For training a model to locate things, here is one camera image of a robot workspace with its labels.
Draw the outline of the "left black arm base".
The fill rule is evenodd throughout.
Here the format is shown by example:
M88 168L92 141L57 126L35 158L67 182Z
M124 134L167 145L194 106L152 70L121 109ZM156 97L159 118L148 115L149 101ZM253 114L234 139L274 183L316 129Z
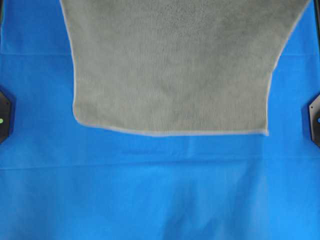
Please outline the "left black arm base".
M0 143L9 138L14 131L16 97L0 86Z

